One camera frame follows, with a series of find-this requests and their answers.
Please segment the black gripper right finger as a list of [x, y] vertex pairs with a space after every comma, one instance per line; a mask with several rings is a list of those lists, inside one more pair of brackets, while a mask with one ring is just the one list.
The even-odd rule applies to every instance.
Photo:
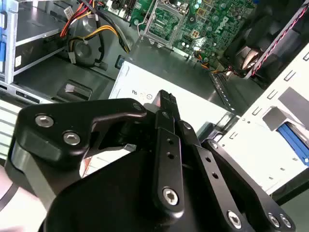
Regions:
[[294, 232], [284, 210], [212, 139], [200, 142], [181, 120], [176, 98], [166, 93], [176, 120], [185, 165], [185, 196], [201, 232]]

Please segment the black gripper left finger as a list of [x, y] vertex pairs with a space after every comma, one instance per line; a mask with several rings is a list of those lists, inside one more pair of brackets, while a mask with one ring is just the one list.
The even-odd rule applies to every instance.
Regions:
[[50, 207], [67, 187], [130, 153], [171, 151], [181, 160], [166, 93], [147, 106], [125, 98], [22, 109], [5, 163], [8, 177]]

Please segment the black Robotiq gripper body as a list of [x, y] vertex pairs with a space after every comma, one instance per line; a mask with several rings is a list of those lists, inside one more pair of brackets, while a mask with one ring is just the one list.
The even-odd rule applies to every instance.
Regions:
[[188, 184], [178, 154], [133, 152], [72, 184], [48, 211], [46, 232], [222, 232], [205, 188]]

